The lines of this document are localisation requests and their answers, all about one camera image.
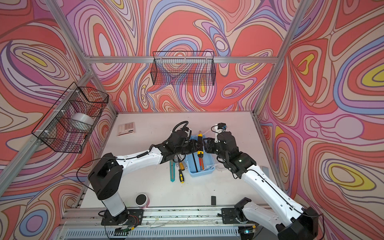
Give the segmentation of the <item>teal utility knife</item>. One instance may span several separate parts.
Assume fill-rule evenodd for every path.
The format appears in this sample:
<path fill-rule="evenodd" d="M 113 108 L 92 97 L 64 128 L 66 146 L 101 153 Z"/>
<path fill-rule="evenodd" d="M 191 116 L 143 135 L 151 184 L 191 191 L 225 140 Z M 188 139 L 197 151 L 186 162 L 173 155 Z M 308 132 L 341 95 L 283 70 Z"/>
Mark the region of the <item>teal utility knife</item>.
<path fill-rule="evenodd" d="M 170 181 L 174 182 L 175 178 L 176 178 L 175 162 L 171 160 L 170 161 Z"/>

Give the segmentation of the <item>aluminium frame corner post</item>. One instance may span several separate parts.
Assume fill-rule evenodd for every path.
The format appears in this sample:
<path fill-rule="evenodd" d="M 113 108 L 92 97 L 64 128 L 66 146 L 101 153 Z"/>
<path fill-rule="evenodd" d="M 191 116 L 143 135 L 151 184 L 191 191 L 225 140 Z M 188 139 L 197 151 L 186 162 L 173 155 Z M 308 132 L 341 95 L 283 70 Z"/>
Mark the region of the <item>aluminium frame corner post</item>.
<path fill-rule="evenodd" d="M 277 55 L 277 62 L 272 66 L 270 73 L 268 74 L 267 79 L 265 80 L 265 83 L 263 84 L 261 88 L 261 92 L 258 96 L 256 105 L 253 109 L 253 114 L 255 115 L 257 111 L 261 108 L 264 98 L 268 95 L 268 90 L 271 87 L 275 77 L 278 75 L 280 67 L 283 65 L 284 57 L 286 53 L 288 52 L 288 48 L 292 41 L 294 40 L 295 34 L 298 31 L 301 23 L 303 22 L 303 19 L 305 17 L 305 14 L 312 4 L 313 1 L 300 1 L 299 6 L 297 8 L 297 11 L 293 17 L 293 20 L 287 30 L 286 37 L 284 38 L 282 45 L 280 47 L 280 50 Z"/>

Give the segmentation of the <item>aluminium front rail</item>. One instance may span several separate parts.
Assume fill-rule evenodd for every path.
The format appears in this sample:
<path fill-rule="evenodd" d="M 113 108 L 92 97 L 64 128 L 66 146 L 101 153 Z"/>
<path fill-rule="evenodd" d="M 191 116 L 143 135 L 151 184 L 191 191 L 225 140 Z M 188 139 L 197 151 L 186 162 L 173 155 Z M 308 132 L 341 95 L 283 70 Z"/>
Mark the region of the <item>aluminium front rail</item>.
<path fill-rule="evenodd" d="M 283 223 L 269 208 L 250 203 L 245 220 L 231 206 L 129 208 L 126 225 L 106 221 L 104 209 L 75 209 L 65 213 L 56 240 L 242 240 L 277 238 Z"/>

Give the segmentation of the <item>yellow black utility knife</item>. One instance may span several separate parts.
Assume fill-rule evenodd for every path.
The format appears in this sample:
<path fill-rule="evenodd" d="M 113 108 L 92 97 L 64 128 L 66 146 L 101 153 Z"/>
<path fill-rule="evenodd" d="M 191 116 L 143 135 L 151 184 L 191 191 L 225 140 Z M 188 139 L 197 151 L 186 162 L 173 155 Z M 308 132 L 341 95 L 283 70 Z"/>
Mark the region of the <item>yellow black utility knife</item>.
<path fill-rule="evenodd" d="M 199 159 L 203 159 L 204 157 L 204 141 L 203 141 L 203 134 L 201 131 L 198 133 L 198 151 L 197 155 Z"/>

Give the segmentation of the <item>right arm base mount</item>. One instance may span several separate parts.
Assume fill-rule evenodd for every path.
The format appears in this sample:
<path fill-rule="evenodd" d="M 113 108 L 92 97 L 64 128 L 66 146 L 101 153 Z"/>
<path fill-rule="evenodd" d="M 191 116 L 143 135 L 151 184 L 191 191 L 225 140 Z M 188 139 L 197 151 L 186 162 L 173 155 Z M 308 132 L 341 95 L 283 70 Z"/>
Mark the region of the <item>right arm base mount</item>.
<path fill-rule="evenodd" d="M 248 220 L 243 213 L 245 205 L 251 202 L 251 199 L 244 197 L 232 208 L 221 208 L 221 212 L 217 216 L 222 219 L 223 224 L 253 224 L 258 226 L 258 223 Z"/>

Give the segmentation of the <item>pink cup black lid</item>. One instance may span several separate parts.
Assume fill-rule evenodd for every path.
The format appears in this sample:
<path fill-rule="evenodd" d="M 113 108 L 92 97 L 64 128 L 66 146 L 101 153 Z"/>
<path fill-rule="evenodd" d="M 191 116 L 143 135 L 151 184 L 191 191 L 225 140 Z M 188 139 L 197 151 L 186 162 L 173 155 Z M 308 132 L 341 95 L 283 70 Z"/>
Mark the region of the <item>pink cup black lid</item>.
<path fill-rule="evenodd" d="M 135 202 L 139 208 L 144 209 L 149 206 L 150 199 L 146 194 L 141 193 L 136 196 Z"/>

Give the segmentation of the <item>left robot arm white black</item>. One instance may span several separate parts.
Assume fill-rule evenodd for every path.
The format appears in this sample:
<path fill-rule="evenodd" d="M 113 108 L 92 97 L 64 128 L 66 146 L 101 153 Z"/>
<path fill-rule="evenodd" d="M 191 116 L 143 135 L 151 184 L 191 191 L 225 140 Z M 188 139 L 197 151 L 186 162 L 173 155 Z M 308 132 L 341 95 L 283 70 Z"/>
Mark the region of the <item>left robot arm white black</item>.
<path fill-rule="evenodd" d="M 88 175 L 88 180 L 99 201 L 112 217 L 127 213 L 118 190 L 123 176 L 154 165 L 173 161 L 175 156 L 187 156 L 204 149 L 203 140 L 192 140 L 185 130 L 173 131 L 162 143 L 151 145 L 147 151 L 125 156 L 104 155 Z"/>

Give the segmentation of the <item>yellow black screwdriver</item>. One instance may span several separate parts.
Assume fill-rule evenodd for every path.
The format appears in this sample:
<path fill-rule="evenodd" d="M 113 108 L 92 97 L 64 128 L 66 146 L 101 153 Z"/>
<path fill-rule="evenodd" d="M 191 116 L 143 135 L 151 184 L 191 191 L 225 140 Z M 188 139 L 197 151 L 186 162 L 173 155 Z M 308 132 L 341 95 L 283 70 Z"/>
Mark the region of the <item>yellow black screwdriver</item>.
<path fill-rule="evenodd" d="M 179 180 L 181 183 L 185 182 L 183 171 L 185 170 L 184 164 L 182 162 L 178 162 L 179 165 Z"/>

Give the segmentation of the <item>white pink calculator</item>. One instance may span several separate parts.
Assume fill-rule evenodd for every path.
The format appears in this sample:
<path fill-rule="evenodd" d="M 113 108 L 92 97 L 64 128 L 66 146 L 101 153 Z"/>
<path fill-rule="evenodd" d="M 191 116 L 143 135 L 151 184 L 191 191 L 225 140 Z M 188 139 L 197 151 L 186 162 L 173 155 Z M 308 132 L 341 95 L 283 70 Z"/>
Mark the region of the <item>white pink calculator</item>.
<path fill-rule="evenodd" d="M 135 133 L 135 130 L 136 129 L 135 129 L 135 123 L 134 122 L 121 124 L 121 125 L 118 125 L 117 136 L 133 134 L 133 133 Z"/>

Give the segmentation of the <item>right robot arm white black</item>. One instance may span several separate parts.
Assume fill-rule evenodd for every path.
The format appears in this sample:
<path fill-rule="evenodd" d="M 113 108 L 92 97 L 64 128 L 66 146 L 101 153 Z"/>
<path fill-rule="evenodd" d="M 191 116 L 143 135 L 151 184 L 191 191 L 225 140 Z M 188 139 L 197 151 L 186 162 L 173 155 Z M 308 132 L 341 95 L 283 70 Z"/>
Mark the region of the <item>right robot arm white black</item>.
<path fill-rule="evenodd" d="M 231 132 L 200 140 L 208 154 L 215 154 L 236 178 L 250 185 L 271 207 L 267 210 L 249 198 L 235 204 L 235 218 L 241 223 L 255 222 L 280 240 L 313 240 L 319 233 L 319 214 L 304 208 L 281 190 L 248 154 L 241 152 Z"/>

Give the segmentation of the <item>red hex key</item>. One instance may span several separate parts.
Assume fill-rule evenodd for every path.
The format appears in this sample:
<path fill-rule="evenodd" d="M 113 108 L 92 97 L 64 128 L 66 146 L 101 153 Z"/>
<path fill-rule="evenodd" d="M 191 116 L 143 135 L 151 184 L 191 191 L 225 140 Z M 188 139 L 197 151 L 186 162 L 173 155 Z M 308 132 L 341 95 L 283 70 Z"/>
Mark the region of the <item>red hex key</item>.
<path fill-rule="evenodd" d="M 201 171 L 203 171 L 205 169 L 204 167 L 204 161 L 203 161 L 203 158 L 199 157 L 199 164 L 200 164 L 200 169 Z"/>

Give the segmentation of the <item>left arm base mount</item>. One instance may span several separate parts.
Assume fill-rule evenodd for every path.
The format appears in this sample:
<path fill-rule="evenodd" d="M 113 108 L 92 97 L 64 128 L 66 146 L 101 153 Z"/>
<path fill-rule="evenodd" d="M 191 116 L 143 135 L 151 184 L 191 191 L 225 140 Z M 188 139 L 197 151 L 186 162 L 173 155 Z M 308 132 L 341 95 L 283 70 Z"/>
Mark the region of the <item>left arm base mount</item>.
<path fill-rule="evenodd" d="M 102 226 L 137 227 L 142 224 L 143 215 L 143 209 L 127 209 L 116 217 L 113 217 L 108 210 L 99 212 L 99 216 L 102 217 Z"/>

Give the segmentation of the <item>blue plastic tool box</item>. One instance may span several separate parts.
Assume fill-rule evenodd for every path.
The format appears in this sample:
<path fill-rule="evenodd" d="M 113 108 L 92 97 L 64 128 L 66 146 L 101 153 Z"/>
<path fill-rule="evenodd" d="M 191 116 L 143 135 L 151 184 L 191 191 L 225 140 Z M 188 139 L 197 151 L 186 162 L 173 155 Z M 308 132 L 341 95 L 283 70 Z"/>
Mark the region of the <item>blue plastic tool box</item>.
<path fill-rule="evenodd" d="M 213 173 L 219 164 L 214 155 L 206 153 L 205 149 L 203 149 L 203 157 L 200 158 L 198 156 L 198 138 L 198 135 L 191 137 L 187 147 L 188 154 L 185 159 L 187 170 L 193 178 Z"/>

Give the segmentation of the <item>small black block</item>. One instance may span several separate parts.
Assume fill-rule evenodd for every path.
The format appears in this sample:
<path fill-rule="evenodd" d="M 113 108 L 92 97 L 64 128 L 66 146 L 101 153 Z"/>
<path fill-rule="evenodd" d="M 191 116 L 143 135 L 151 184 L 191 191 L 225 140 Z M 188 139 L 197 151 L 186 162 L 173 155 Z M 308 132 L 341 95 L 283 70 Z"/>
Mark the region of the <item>small black block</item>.
<path fill-rule="evenodd" d="M 216 196 L 211 196 L 211 205 L 216 206 L 217 205 L 217 198 Z"/>

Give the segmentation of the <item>grey box by wall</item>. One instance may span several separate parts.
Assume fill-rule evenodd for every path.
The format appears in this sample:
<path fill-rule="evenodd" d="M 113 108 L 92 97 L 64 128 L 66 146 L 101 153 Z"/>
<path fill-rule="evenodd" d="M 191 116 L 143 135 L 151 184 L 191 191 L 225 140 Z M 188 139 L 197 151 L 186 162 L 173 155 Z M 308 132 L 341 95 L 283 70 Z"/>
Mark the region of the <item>grey box by wall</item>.
<path fill-rule="evenodd" d="M 265 167 L 265 166 L 260 166 L 262 172 L 266 175 L 266 176 L 269 176 L 270 175 L 270 170 L 268 167 Z"/>

